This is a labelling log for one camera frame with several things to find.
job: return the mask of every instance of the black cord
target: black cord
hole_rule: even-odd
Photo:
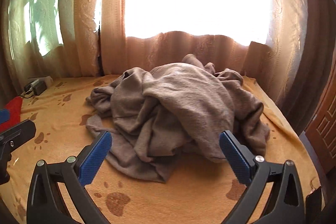
[[[22,98],[25,98],[25,99],[29,99],[29,98],[32,98],[34,95],[35,95],[35,94],[33,94],[33,95],[30,96],[30,97],[24,97],[23,95],[19,95],[19,96],[22,97]]]

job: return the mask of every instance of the metal screw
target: metal screw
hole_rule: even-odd
[[[289,165],[289,166],[292,166],[292,165],[294,165],[294,162],[291,161],[291,160],[286,160],[286,164]]]
[[[36,164],[37,166],[42,166],[44,165],[44,160],[39,160]]]
[[[263,156],[255,156],[255,160],[257,161],[257,162],[264,162],[265,161],[265,159],[264,159],[264,157]]]
[[[70,156],[69,158],[67,158],[67,162],[68,163],[73,163],[73,162],[75,162],[76,161],[76,157],[74,157],[74,156]]]

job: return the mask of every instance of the wooden door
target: wooden door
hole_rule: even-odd
[[[320,163],[328,173],[336,166],[336,70],[333,60],[329,81],[313,120],[306,128],[306,136]]]

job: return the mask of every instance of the gray-brown cloth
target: gray-brown cloth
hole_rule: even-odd
[[[192,54],[183,63],[127,70],[109,86],[94,88],[86,100],[98,111],[86,127],[97,136],[111,132],[106,159],[122,173],[166,182],[182,152],[211,161],[225,159],[219,134],[231,130],[256,155],[265,155],[269,128],[260,121],[263,104],[243,90],[242,77],[226,69],[215,73]],[[111,116],[114,128],[100,117]]]

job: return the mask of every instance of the sheer curtain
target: sheer curtain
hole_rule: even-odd
[[[306,0],[3,0],[5,62],[27,78],[150,70],[195,54],[257,79],[282,104],[301,60]]]

